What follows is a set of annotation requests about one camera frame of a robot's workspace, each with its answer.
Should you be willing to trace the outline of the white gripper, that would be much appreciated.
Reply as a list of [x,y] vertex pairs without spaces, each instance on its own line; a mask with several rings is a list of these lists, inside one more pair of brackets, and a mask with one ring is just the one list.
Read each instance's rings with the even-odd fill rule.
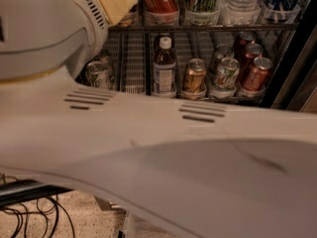
[[138,4],[138,0],[73,1],[86,17],[85,23],[87,25],[88,46],[93,56],[96,56],[102,50],[107,40],[108,24],[110,26],[117,25],[129,11]]

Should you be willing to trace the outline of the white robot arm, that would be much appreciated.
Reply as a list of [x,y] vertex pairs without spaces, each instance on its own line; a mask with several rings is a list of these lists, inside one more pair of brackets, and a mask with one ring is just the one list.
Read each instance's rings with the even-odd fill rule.
[[0,0],[0,165],[112,200],[181,238],[317,238],[312,114],[76,82],[95,0]]

